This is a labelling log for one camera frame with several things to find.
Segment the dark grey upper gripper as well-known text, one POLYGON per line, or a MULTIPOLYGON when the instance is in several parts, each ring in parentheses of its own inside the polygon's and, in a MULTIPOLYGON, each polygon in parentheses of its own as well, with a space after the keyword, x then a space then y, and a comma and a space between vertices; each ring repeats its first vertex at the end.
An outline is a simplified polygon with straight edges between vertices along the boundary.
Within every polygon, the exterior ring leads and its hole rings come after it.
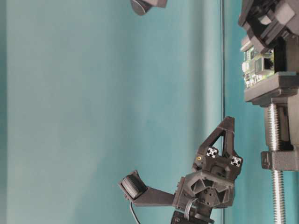
POLYGON ((260 53, 273 48, 279 38, 299 35, 297 0, 243 0, 238 24, 260 53))

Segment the dark grey lower gripper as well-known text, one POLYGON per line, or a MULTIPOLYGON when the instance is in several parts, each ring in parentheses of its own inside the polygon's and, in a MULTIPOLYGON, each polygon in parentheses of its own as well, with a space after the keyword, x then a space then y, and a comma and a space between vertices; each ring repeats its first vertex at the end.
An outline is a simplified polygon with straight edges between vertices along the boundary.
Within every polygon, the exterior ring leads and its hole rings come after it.
POLYGON ((234 136, 235 119, 227 116, 199 147, 192 172, 181 178, 173 201, 175 208, 184 210, 193 198, 207 209, 232 206, 235 180, 242 168, 242 157, 234 150, 234 136), (222 155, 213 147, 221 136, 224 137, 222 155))

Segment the black lower robot arm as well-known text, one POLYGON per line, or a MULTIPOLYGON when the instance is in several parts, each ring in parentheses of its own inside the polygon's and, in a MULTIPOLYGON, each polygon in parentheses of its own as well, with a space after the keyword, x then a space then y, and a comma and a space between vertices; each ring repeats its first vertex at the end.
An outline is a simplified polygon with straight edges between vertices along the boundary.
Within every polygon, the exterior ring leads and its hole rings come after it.
MULTIPOLYGON (((244 0, 239 26, 246 36, 241 51, 244 99, 264 109, 268 151, 262 168, 271 171, 274 222, 285 223, 284 171, 299 169, 299 3, 296 0, 244 0)), ((226 117, 201 144, 195 173, 179 184, 186 224, 208 224, 213 208, 230 206, 242 158, 233 150, 234 119, 226 117)))

